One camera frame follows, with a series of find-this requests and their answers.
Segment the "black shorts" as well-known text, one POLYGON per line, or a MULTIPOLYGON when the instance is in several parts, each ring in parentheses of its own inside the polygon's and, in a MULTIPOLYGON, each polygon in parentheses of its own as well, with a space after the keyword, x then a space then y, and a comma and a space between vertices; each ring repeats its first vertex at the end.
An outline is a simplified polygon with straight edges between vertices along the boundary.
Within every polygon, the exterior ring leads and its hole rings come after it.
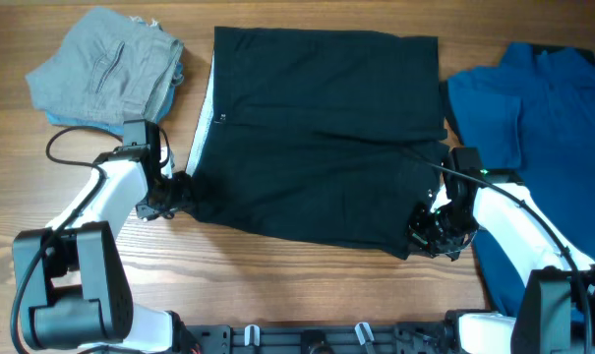
POLYGON ((191 215, 404 259, 447 155, 438 41, 375 31, 214 31, 191 215))

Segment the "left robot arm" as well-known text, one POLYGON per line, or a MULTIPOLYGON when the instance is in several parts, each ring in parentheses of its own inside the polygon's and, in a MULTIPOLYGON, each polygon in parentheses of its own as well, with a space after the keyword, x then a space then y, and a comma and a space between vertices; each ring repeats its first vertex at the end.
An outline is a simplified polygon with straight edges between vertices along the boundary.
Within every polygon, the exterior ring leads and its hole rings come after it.
POLYGON ((163 174, 165 132, 124 124, 119 147, 89 163, 91 177, 46 227, 13 241, 16 294, 9 331, 15 350, 82 353, 199 353, 180 317, 134 303, 116 237, 131 211, 170 218, 180 180, 163 174))

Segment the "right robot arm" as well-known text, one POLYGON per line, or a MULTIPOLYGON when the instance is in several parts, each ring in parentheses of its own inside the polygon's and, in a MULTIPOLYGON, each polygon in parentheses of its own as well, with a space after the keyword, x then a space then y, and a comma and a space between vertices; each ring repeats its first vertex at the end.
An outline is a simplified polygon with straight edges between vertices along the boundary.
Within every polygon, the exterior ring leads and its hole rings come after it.
POLYGON ((456 147, 436 165, 444 185, 415 207, 412 252, 451 260, 487 230, 525 286, 514 317, 450 311, 435 338, 443 353, 595 353, 595 261, 533 202, 515 171, 487 170, 477 149, 456 147))

